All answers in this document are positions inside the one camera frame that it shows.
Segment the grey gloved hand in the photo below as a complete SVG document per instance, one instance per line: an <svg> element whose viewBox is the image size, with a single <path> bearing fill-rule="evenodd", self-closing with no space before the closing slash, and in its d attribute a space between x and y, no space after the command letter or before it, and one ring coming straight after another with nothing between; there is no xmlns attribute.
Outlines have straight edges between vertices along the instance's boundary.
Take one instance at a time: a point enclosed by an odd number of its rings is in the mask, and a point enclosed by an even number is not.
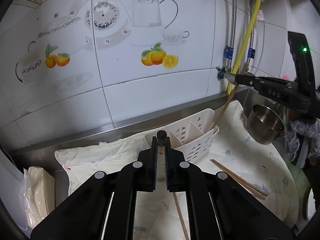
<svg viewBox="0 0 320 240"><path fill-rule="evenodd" d="M300 156L319 161L319 118L304 122L294 119L292 110L286 110L285 153L290 162L299 160Z"/></svg>

